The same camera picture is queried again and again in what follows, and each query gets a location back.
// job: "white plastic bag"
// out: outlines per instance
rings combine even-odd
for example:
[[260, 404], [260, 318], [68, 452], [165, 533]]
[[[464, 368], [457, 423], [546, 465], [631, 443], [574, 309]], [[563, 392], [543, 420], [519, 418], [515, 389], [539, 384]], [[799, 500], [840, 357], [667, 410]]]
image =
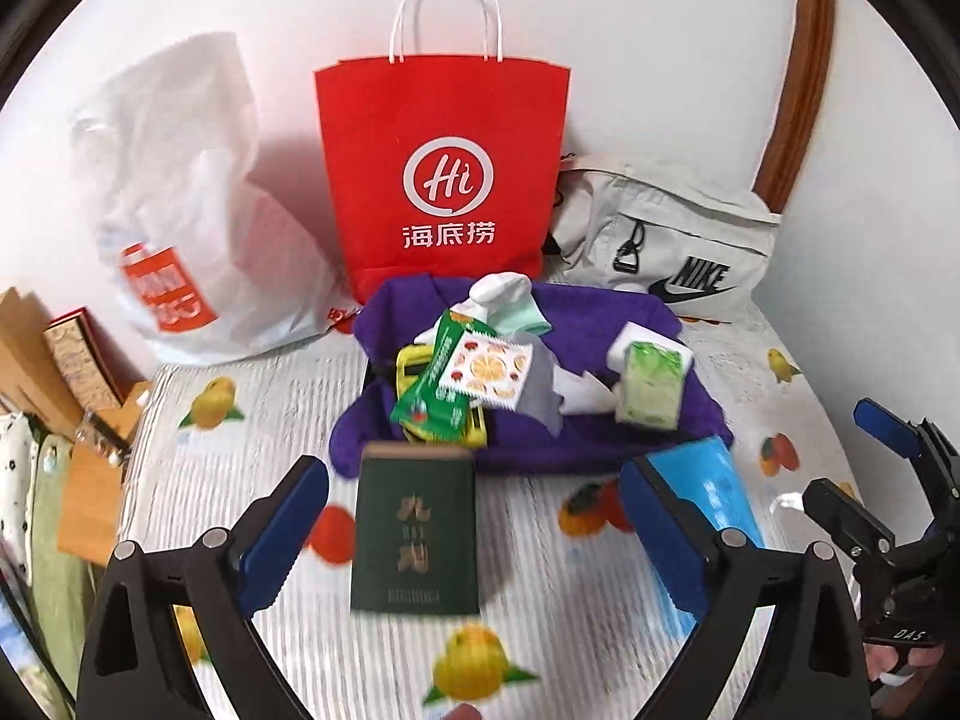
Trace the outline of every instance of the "white plastic bag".
[[566, 159], [557, 191], [552, 233], [566, 280], [651, 293], [682, 317], [737, 319], [781, 222], [751, 191], [653, 160]]
[[162, 362], [259, 354], [356, 310], [310, 234], [247, 181], [256, 111], [234, 35], [198, 35], [107, 81], [72, 142], [100, 260]]

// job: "dark green book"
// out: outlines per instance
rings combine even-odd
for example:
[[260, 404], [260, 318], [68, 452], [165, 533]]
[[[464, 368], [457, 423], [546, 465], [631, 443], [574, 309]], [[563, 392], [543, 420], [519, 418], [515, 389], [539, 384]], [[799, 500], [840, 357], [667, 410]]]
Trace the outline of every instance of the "dark green book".
[[461, 447], [368, 445], [350, 608], [479, 614], [473, 459]]

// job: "nike bag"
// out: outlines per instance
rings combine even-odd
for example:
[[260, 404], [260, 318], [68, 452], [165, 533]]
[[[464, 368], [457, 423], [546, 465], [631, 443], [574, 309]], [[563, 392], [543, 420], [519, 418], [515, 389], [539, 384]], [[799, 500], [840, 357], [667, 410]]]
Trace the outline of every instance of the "nike bag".
[[566, 159], [557, 191], [552, 232], [571, 284], [651, 293], [696, 319], [739, 316], [781, 221], [751, 191], [655, 161]]
[[405, 274], [536, 277], [569, 70], [504, 58], [497, 0], [496, 56], [486, 46], [483, 56], [404, 56], [407, 1], [397, 9], [388, 56], [316, 74], [353, 293], [366, 301], [381, 282]]
[[237, 360], [356, 310], [310, 234], [247, 180], [256, 110], [235, 35], [197, 35], [107, 81], [72, 141], [100, 261], [162, 362]]

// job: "white bag handle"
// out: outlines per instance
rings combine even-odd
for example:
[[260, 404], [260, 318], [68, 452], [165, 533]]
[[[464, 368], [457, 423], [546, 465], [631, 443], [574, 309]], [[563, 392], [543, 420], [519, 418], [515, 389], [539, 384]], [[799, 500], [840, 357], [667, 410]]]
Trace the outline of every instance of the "white bag handle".
[[[483, 59], [489, 59], [490, 54], [488, 53], [488, 22], [487, 22], [487, 9], [484, 4], [484, 0], [479, 0], [481, 6], [483, 7], [483, 17], [484, 17], [484, 36], [483, 36]], [[503, 19], [500, 15], [500, 0], [493, 0], [493, 6], [496, 9], [496, 61], [503, 61]], [[397, 9], [397, 15], [394, 17], [394, 28], [390, 32], [390, 64], [394, 64], [395, 57], [394, 54], [394, 45], [397, 42], [397, 33], [400, 33], [400, 61], [404, 60], [403, 56], [403, 14], [406, 11], [407, 0], [400, 0], [400, 7]]]

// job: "purple cloth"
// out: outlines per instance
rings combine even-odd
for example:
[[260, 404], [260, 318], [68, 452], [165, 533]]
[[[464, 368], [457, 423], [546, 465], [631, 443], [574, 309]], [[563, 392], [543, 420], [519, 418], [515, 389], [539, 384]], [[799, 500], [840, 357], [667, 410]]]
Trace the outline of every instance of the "purple cloth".
[[[472, 279], [405, 276], [385, 282], [353, 324], [353, 333], [374, 367], [391, 368], [397, 352], [412, 343], [454, 303], [467, 299]], [[675, 338], [680, 321], [659, 298], [566, 284], [534, 284], [534, 299], [553, 325], [542, 339], [573, 373], [607, 369], [607, 349], [627, 322]], [[377, 379], [343, 413], [330, 436], [330, 461], [341, 476], [356, 478], [360, 453], [370, 440], [403, 440], [390, 422], [397, 402], [394, 383]], [[733, 434], [723, 410], [693, 370], [686, 377], [680, 431], [664, 434], [617, 424], [613, 415], [565, 416], [560, 437], [544, 425], [510, 410], [486, 409], [488, 446], [474, 452], [481, 473], [606, 473], [623, 461], [674, 446], [681, 440], [717, 435], [726, 445]]]

